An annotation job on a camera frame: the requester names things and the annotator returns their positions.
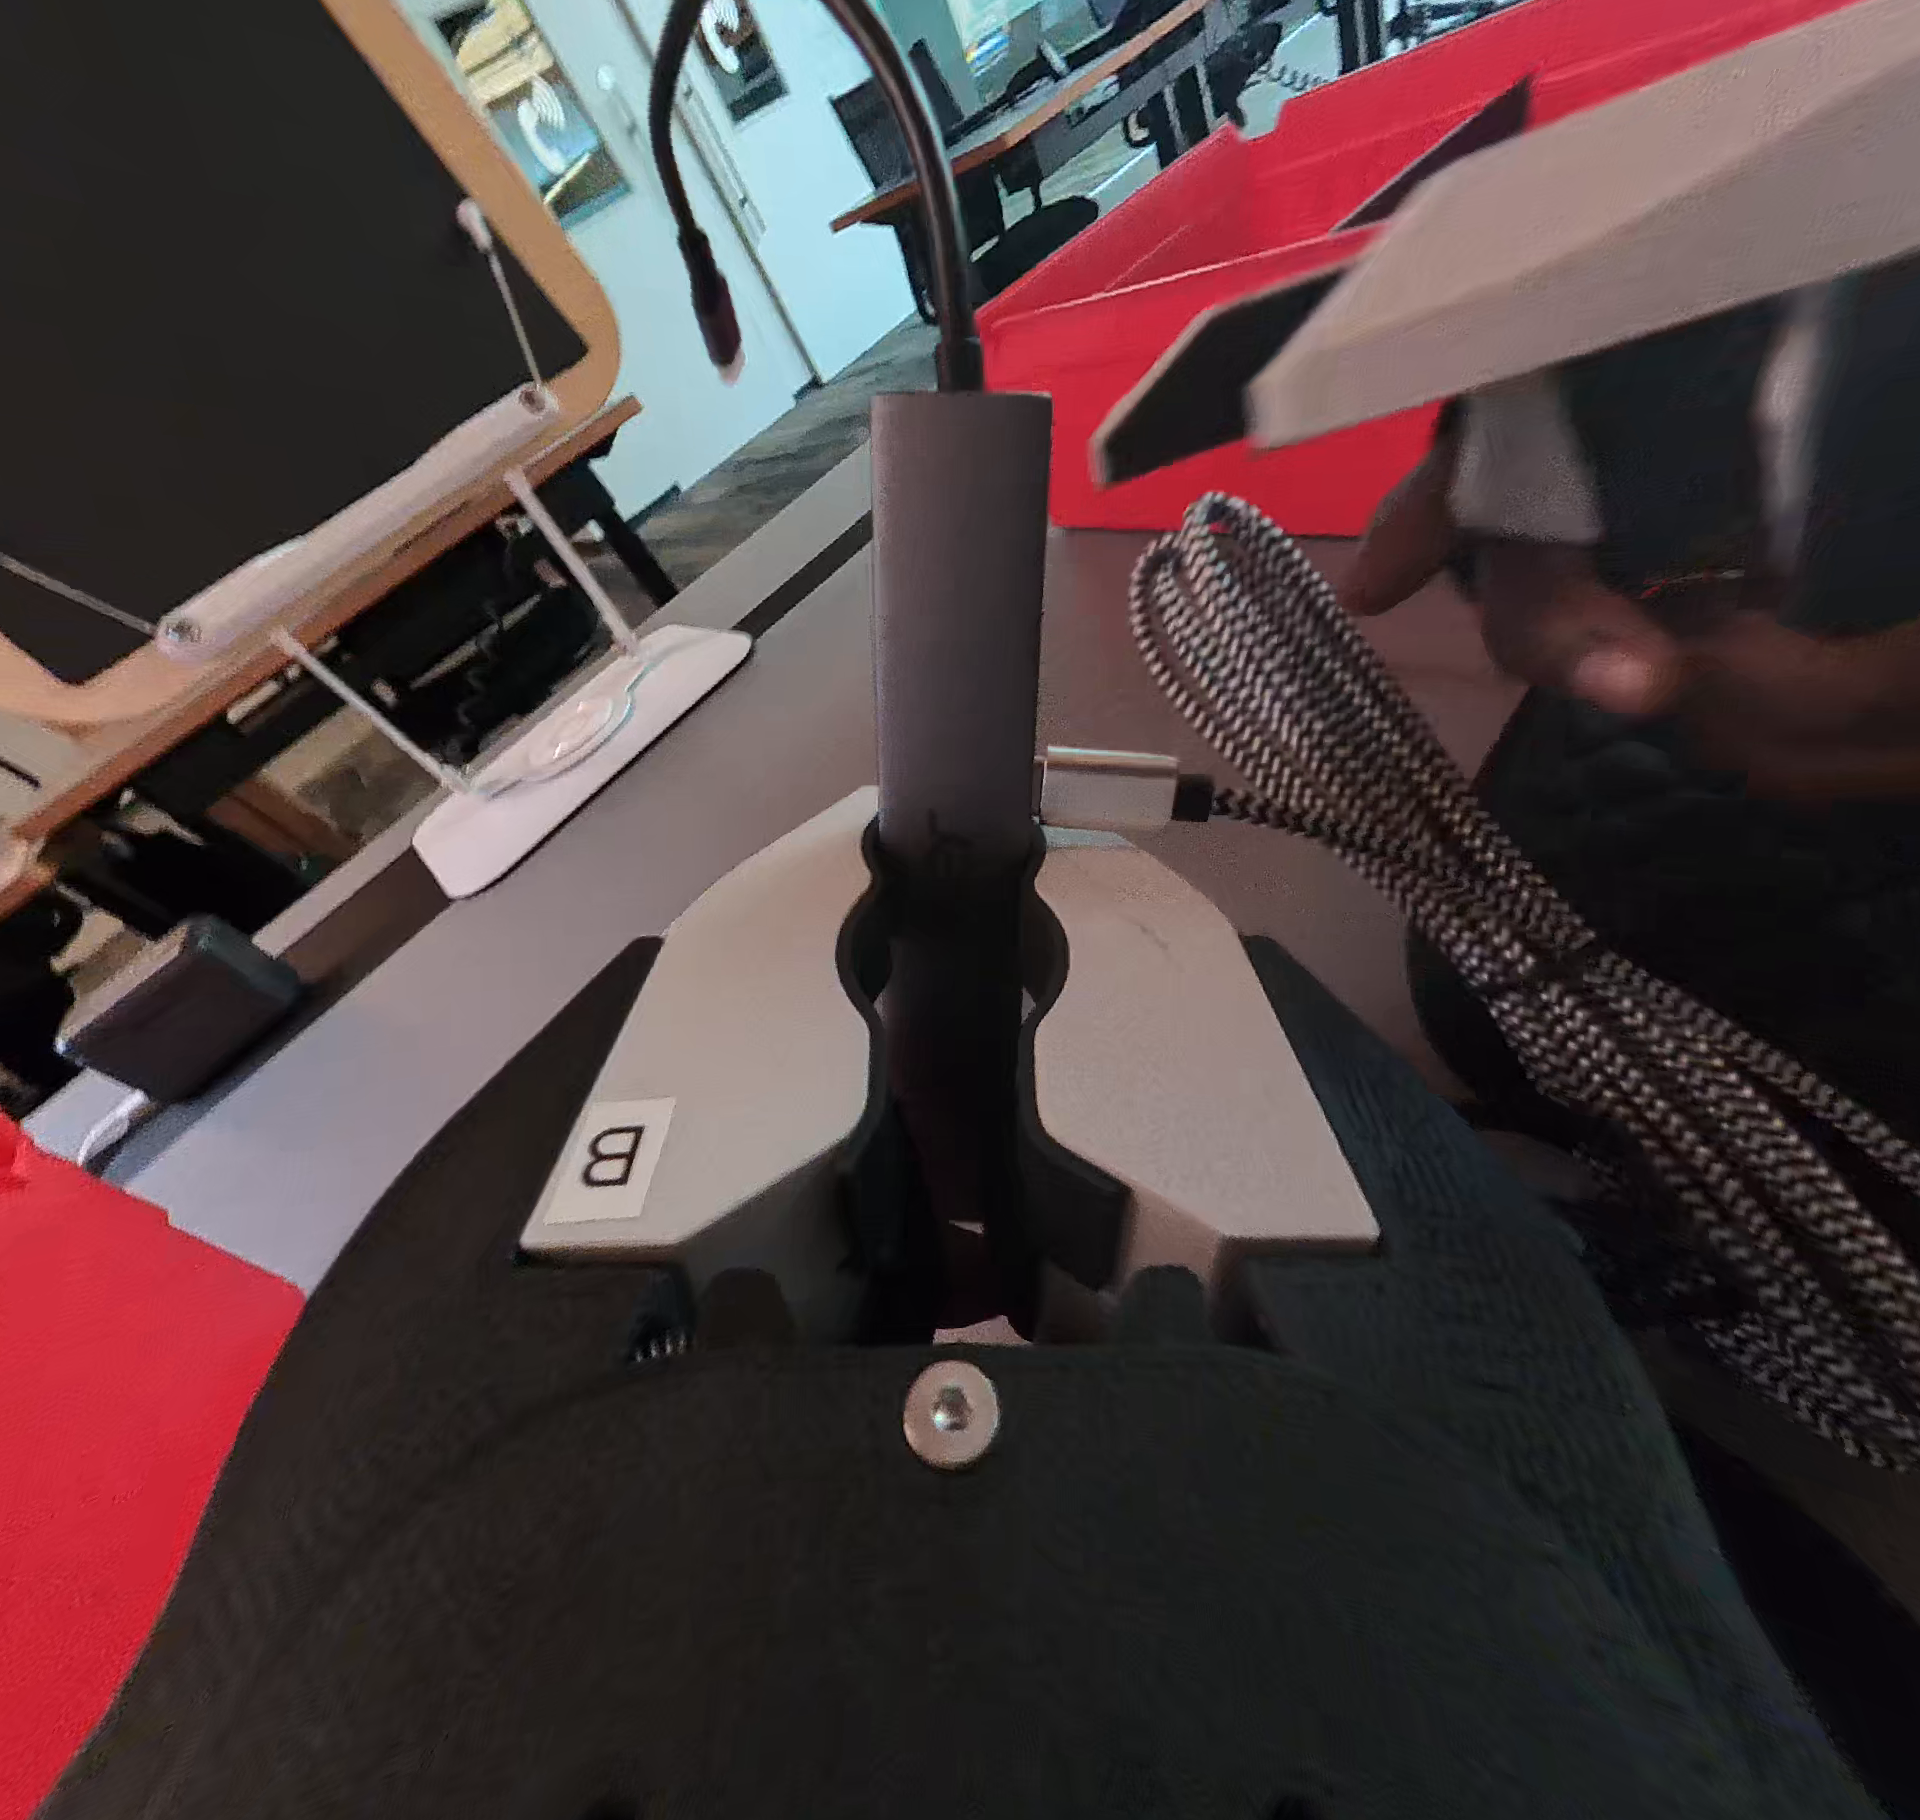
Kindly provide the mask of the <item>black padded wrist rest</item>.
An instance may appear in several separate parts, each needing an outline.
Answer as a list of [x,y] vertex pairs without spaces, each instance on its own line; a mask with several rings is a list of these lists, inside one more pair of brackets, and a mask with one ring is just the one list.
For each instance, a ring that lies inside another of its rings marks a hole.
[[1916,802],[1794,806],[1678,733],[1528,695],[1476,799],[1614,955],[1916,1143]]

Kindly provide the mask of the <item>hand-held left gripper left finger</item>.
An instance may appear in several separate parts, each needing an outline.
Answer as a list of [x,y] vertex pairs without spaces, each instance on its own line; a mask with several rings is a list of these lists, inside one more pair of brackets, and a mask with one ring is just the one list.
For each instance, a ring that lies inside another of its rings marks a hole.
[[524,1222],[528,1257],[846,1269],[836,1161],[872,1030],[838,965],[872,888],[862,787],[749,853],[669,928]]

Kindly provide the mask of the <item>wall picture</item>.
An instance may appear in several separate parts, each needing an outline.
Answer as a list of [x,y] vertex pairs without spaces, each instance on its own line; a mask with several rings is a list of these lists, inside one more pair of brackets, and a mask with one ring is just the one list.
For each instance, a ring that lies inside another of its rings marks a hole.
[[786,78],[749,0],[707,0],[697,16],[697,48],[733,127],[786,99]]
[[564,229],[631,193],[526,0],[464,0],[434,28],[470,101]]

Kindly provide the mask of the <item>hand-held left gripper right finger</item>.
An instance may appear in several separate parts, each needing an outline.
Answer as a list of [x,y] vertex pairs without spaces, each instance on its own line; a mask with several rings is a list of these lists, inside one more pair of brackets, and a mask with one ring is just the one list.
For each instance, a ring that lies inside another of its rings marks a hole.
[[1368,1257],[1379,1219],[1226,915],[1112,832],[1048,830],[1026,903],[1022,1213],[1095,1297],[1183,1269],[1212,1307],[1276,1257]]

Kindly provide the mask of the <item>black office chair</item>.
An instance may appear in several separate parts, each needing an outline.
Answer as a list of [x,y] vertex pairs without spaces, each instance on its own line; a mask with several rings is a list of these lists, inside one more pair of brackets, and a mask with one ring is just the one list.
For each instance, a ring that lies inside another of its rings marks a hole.
[[[911,42],[908,57],[948,146],[960,149],[973,143],[988,127],[996,110],[963,113],[921,37]],[[909,176],[909,154],[873,78],[830,97],[830,110],[873,192]],[[1087,195],[1046,202],[1042,171],[1026,146],[1007,151],[985,167],[957,175],[956,213],[971,259],[974,295],[985,301],[1026,276],[1101,217],[1095,202]]]

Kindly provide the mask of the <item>grey usb hub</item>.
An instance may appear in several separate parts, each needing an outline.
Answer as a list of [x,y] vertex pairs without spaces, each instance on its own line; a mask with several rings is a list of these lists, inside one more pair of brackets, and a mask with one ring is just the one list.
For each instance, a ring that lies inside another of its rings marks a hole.
[[1022,1213],[1022,898],[1051,408],[1028,392],[872,405],[876,857],[892,1098],[948,1270],[940,1328],[1037,1321]]

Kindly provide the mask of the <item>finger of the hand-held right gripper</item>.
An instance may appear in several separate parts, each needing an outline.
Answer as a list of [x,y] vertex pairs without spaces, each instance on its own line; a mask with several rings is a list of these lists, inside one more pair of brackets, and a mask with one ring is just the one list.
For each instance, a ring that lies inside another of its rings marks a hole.
[[1290,446],[1918,249],[1918,0],[1859,0],[1464,157],[1243,392]]
[[1532,75],[1447,129],[1410,166],[1356,205],[1312,246],[1320,260],[1272,285],[1215,304],[1166,349],[1089,439],[1089,474],[1115,489],[1234,440],[1249,439],[1249,389],[1268,362],[1307,325],[1374,235],[1430,178],[1458,160],[1524,133]]

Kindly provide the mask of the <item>white panel stand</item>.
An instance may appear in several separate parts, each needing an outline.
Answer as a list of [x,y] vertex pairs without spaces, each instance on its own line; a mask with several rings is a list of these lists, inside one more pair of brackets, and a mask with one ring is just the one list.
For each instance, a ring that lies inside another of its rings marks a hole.
[[578,547],[564,538],[564,528],[517,465],[534,437],[560,423],[562,408],[541,373],[484,210],[464,198],[455,219],[492,271],[526,366],[526,380],[515,392],[480,409],[430,445],[390,483],[347,504],[317,528],[245,560],[171,608],[148,627],[148,636],[159,652],[179,665],[220,656],[243,636],[261,630],[308,585],[361,560],[419,511],[453,498],[463,483],[500,467],[515,511],[533,524],[571,583],[589,595],[589,607],[611,638],[613,654],[477,770],[435,760],[310,649],[286,634],[277,636],[291,662],[438,783],[442,799],[413,832],[413,849],[442,893],[461,899],[513,873],[534,848],[729,679],[743,665],[753,642],[738,630],[678,626],[643,636],[611,607]]

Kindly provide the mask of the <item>grey box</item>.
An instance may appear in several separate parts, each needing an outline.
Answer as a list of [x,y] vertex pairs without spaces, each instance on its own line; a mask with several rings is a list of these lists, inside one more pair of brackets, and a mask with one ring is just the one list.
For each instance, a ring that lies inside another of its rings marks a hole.
[[85,995],[57,1032],[58,1058],[156,1106],[193,1098],[306,997],[283,958],[213,917],[190,917]]

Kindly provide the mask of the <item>black panel with wooden edge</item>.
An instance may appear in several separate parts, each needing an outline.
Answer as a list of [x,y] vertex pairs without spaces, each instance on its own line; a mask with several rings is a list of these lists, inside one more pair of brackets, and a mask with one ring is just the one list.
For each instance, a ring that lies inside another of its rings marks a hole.
[[3,713],[526,380],[615,389],[609,298],[396,0],[3,0]]

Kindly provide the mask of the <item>person's right hand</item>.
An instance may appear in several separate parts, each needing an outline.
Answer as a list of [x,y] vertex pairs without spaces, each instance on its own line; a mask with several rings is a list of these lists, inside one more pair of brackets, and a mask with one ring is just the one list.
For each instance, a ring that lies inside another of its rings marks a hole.
[[1481,644],[1525,685],[1618,718],[1670,719],[1704,765],[1763,798],[1916,799],[1916,626],[1811,638],[1739,610],[1676,638],[1600,585],[1587,551],[1457,528],[1450,486],[1444,440],[1380,499],[1342,585],[1352,614],[1403,605],[1464,555]]

